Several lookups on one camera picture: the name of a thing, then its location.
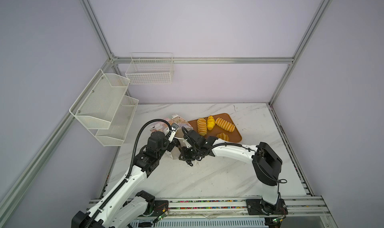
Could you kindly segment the yellow round fake bread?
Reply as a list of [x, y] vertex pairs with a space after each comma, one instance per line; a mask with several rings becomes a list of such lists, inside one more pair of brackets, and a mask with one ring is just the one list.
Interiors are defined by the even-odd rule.
[[216, 119], [216, 125], [222, 128], [223, 130], [232, 133], [235, 130], [235, 125], [232, 124], [231, 122], [228, 122], [222, 118], [217, 118]]

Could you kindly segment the cartoon animal paper gift bag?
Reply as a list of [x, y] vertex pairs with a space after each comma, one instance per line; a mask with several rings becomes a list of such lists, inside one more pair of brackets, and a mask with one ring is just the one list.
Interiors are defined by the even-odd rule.
[[[184, 133], [182, 128], [185, 128], [187, 131], [193, 130], [193, 128], [184, 118], [179, 115], [171, 115], [168, 118], [165, 118], [165, 121], [167, 121], [171, 126], [173, 125], [173, 123], [176, 123], [179, 126], [176, 131], [175, 138], [180, 142], [180, 145], [173, 148], [171, 152], [166, 152], [166, 154], [172, 160], [178, 160], [179, 156], [181, 155], [181, 148], [188, 148], [191, 146], [184, 139]], [[167, 125], [162, 122], [155, 122], [154, 124], [150, 125], [149, 129], [151, 133], [161, 131], [166, 134], [169, 131]]]

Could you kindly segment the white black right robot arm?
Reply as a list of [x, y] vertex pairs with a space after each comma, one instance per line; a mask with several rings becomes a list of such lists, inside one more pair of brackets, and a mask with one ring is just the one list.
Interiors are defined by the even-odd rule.
[[280, 199], [279, 184], [287, 180], [279, 179], [282, 170], [282, 159], [264, 142], [256, 145], [241, 145], [226, 142], [217, 137], [204, 138], [194, 130], [182, 128], [186, 146], [180, 148], [179, 160], [192, 166], [193, 161], [211, 157], [224, 157], [246, 164], [251, 164], [257, 179], [262, 183], [261, 204], [275, 209]]

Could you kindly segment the yellow oblong fake bread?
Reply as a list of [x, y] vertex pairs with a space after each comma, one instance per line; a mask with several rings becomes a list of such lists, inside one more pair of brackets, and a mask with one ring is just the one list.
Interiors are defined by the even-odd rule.
[[213, 116], [209, 116], [207, 118], [207, 129], [208, 131], [211, 131], [216, 125], [216, 121]]

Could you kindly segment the yellow striped shell fake bread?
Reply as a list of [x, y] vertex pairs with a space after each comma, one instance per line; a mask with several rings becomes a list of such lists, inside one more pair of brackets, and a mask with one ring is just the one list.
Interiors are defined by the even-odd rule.
[[229, 142], [230, 141], [229, 136], [227, 134], [225, 134], [225, 133], [217, 134], [216, 137], [221, 139], [221, 140], [223, 140], [223, 141], [225, 141], [225, 142]]

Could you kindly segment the yellow ridged fake bread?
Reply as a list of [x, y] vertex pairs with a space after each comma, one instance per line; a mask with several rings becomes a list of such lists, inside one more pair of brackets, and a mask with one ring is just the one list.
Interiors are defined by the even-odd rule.
[[207, 135], [208, 128], [207, 128], [207, 121], [204, 118], [200, 118], [197, 120], [197, 129], [198, 134], [202, 137]]

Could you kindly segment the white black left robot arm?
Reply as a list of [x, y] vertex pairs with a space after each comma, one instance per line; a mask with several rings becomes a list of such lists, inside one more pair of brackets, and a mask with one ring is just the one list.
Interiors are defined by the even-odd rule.
[[118, 184], [87, 212], [79, 211], [71, 222], [72, 228], [125, 228], [141, 215], [150, 215], [154, 210], [155, 197], [145, 191], [138, 192], [126, 204], [138, 186], [160, 164], [166, 151], [180, 145], [176, 131], [154, 132], [147, 144], [131, 160], [130, 167]]

